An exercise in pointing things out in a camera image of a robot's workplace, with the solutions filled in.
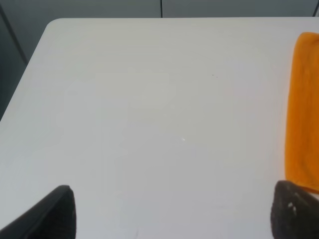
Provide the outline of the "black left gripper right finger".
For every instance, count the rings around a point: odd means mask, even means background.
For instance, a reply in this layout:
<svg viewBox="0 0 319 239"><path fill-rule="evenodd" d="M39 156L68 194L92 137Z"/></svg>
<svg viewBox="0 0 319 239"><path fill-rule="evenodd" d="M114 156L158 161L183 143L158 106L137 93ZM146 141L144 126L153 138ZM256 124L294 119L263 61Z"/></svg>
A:
<svg viewBox="0 0 319 239"><path fill-rule="evenodd" d="M275 239L317 239L319 201L290 181L278 181L270 214Z"/></svg>

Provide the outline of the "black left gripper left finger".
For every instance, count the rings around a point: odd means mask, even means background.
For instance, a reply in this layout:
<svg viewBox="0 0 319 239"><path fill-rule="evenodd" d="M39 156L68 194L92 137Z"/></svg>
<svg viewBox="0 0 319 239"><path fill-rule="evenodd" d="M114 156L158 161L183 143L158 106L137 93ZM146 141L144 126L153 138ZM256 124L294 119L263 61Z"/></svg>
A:
<svg viewBox="0 0 319 239"><path fill-rule="evenodd" d="M60 185L32 208L2 228L2 239L74 239L76 205L72 189Z"/></svg>

